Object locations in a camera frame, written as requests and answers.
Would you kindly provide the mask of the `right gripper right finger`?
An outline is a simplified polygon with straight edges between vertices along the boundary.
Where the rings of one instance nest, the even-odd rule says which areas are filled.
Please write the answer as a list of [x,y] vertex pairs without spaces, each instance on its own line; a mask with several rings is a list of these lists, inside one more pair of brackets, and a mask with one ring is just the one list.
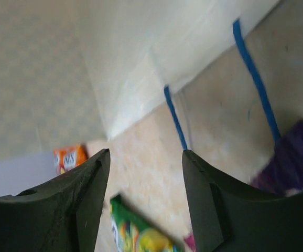
[[182,170],[197,251],[303,251],[303,192],[261,191],[190,150]]

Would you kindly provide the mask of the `purple candy bag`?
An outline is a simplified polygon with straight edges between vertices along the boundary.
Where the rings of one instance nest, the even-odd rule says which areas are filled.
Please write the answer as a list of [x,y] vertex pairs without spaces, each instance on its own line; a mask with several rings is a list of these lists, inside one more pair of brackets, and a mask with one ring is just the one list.
[[269,163],[250,185],[283,196],[303,191],[303,120],[278,141]]
[[194,241],[193,231],[190,231],[183,239],[184,239],[184,242],[186,243],[186,245],[192,251],[196,251],[196,245],[195,245],[195,241]]

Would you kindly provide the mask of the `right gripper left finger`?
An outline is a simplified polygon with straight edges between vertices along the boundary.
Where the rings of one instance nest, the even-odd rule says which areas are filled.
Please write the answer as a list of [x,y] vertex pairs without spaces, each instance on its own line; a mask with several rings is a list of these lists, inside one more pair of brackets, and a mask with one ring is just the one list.
[[94,251],[109,172],[103,149],[41,185],[0,197],[0,251]]

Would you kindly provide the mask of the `green lemon candy bag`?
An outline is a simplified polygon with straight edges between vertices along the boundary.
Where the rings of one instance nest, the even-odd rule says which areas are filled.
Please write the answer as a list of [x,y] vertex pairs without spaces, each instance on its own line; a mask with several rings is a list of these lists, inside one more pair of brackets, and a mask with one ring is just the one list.
[[183,251],[172,239],[126,206],[119,194],[110,199],[110,217],[118,251]]

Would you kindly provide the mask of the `checkered paper bag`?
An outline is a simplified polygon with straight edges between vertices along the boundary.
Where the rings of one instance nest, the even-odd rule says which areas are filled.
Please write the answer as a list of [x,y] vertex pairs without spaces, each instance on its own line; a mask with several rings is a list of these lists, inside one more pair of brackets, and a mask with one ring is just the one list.
[[112,139],[276,1],[0,1],[0,160]]

